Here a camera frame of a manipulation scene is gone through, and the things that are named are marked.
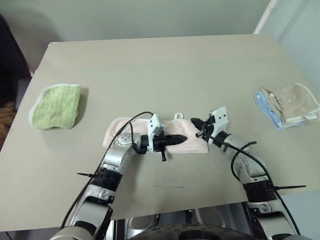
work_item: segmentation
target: beige table surface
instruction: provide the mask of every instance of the beige table surface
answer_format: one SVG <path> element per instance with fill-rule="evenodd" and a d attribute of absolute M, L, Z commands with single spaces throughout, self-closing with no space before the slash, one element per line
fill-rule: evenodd
<path fill-rule="evenodd" d="M 277 131 L 254 101 L 266 85 L 299 82 L 297 66 L 269 35 L 218 35 L 51 43 L 35 72 L 0 154 L 0 231 L 57 227 L 105 149 L 109 124 L 143 111 L 208 117 L 226 106 L 228 132 L 258 141 L 278 186 L 291 194 L 320 188 L 320 125 Z M 33 129 L 28 113 L 41 89 L 80 84 L 71 130 Z M 246 200 L 230 162 L 209 154 L 135 157 L 118 188 L 114 219 Z"/>

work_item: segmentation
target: wall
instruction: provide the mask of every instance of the wall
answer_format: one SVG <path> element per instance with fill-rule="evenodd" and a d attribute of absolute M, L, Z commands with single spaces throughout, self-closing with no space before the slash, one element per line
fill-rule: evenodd
<path fill-rule="evenodd" d="M 274 36 L 320 93 L 319 11 L 319 0 L 279 0 L 261 33 Z"/>
<path fill-rule="evenodd" d="M 50 42 L 250 34 L 269 0 L 1 0 L 34 71 Z"/>

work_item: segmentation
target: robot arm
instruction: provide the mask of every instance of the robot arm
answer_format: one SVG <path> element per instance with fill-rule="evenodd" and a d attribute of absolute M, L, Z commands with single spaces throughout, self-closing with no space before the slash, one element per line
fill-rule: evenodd
<path fill-rule="evenodd" d="M 197 137 L 202 136 L 209 145 L 219 147 L 222 154 L 230 161 L 235 157 L 232 165 L 233 172 L 246 191 L 247 207 L 252 216 L 252 226 L 256 234 L 268 240 L 283 239 L 286 236 L 299 234 L 272 180 L 268 178 L 265 170 L 249 156 L 253 156 L 265 168 L 263 160 L 251 153 L 250 144 L 247 141 L 226 132 L 229 122 L 226 108 L 221 107 L 213 111 L 206 122 L 198 118 L 192 118 L 191 121 L 201 130 L 197 133 Z M 237 149 L 243 150 L 249 156 L 239 153 Z"/>
<path fill-rule="evenodd" d="M 70 212 L 66 227 L 51 240 L 101 240 L 109 227 L 112 204 L 118 185 L 135 154 L 161 152 L 165 161 L 165 147 L 183 143 L 182 135 L 164 135 L 164 125 L 153 114 L 148 124 L 148 135 L 120 134 L 106 152 L 96 174 L 83 174 L 92 178 Z"/>

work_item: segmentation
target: beige towel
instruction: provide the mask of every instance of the beige towel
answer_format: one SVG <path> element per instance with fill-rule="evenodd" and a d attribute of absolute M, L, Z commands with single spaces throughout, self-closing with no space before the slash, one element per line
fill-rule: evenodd
<path fill-rule="evenodd" d="M 103 146 L 107 148 L 116 135 L 117 131 L 130 119 L 130 117 L 120 117 L 114 120 L 105 132 Z M 132 121 L 133 132 L 141 135 L 148 134 L 148 122 L 150 119 L 138 118 Z M 187 140 L 177 145 L 166 147 L 166 152 L 170 154 L 183 154 L 183 153 L 208 153 L 208 144 L 201 137 L 197 138 L 196 133 L 199 130 L 192 124 L 191 121 L 186 119 L 173 119 L 164 121 L 164 134 L 173 135 L 181 134 L 187 137 Z M 128 125 L 122 133 L 130 133 L 130 126 Z"/>
<path fill-rule="evenodd" d="M 284 125 L 319 117 L 319 103 L 310 90 L 300 83 L 264 87 L 261 91 Z"/>

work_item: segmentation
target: pink towel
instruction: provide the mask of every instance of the pink towel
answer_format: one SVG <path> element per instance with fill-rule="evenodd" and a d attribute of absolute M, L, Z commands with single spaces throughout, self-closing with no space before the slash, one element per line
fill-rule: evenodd
<path fill-rule="evenodd" d="M 116 135 L 117 131 L 130 119 L 130 117 L 120 117 L 114 120 L 105 132 L 103 146 L 107 148 Z M 148 134 L 148 122 L 149 119 L 138 118 L 132 121 L 133 132 L 140 135 Z M 206 154 L 208 153 L 207 143 L 200 137 L 196 137 L 198 129 L 192 124 L 191 121 L 186 119 L 173 119 L 164 121 L 164 134 L 173 135 L 181 134 L 187 137 L 187 140 L 178 145 L 172 145 L 166 147 L 166 152 L 170 154 Z M 122 133 L 130 133 L 130 126 L 128 125 Z"/>

